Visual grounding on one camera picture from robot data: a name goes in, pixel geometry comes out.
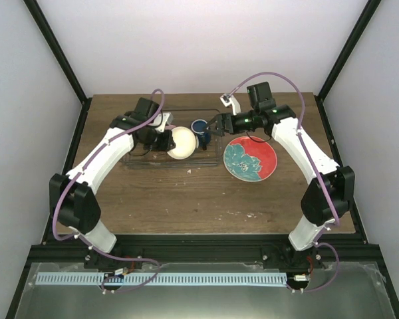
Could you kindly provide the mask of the dark blue mug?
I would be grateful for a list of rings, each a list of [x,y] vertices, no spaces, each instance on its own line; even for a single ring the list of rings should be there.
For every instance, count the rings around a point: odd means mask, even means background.
[[[207,122],[203,119],[197,119],[191,123],[191,131],[197,136],[198,145],[203,151],[207,150],[207,146],[211,142],[210,134],[204,131],[206,124]]]

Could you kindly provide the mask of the cream upturned bowl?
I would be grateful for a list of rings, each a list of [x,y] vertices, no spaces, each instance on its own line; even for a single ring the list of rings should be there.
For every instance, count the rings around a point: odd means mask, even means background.
[[[190,157],[197,148],[197,137],[189,129],[183,126],[177,126],[171,129],[176,147],[167,152],[175,160],[184,160]]]

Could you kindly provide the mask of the red plate with teal flower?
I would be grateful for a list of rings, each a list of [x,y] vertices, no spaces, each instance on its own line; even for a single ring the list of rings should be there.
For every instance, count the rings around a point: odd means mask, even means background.
[[[265,140],[253,136],[241,136],[226,145],[223,164],[235,178],[255,183],[266,180],[277,168],[275,150]]]

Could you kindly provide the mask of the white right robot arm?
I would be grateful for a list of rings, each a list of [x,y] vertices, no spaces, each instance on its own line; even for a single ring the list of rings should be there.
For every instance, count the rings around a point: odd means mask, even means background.
[[[355,174],[351,167],[340,166],[328,157],[302,128],[296,114],[287,105],[260,112],[214,116],[204,132],[216,136],[236,135],[262,128],[292,157],[303,173],[308,188],[301,199],[303,216],[289,233],[290,246],[282,251],[283,262],[296,268],[306,259],[305,250],[352,208]]]

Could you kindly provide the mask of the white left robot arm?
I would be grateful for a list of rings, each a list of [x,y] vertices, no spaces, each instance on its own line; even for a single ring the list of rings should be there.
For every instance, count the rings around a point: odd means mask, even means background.
[[[84,160],[67,173],[52,176],[49,205],[55,239],[85,240],[90,249],[100,251],[99,260],[107,268],[116,268],[122,262],[123,253],[115,247],[116,235],[101,221],[96,193],[112,168],[137,144],[159,152],[173,148],[176,144],[166,127],[172,120],[170,112],[159,112],[144,121],[118,116]]]

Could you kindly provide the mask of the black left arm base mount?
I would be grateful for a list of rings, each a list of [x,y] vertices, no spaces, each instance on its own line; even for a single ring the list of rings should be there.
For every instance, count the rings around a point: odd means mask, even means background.
[[[127,267],[129,269],[139,269],[142,266],[142,262],[138,261],[118,261],[105,257],[94,250],[88,250],[86,247],[80,250],[81,255],[84,259],[84,265],[86,268],[94,268],[99,270],[116,270],[118,268]],[[117,247],[110,253],[115,257],[123,259],[137,259],[144,255],[144,249],[141,247]]]

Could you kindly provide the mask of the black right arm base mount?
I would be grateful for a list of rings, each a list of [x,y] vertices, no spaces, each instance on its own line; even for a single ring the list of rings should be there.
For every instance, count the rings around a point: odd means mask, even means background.
[[[270,242],[261,247],[263,264],[280,271],[303,271],[309,268],[322,268],[322,261],[316,258],[314,248],[296,251],[288,241]]]

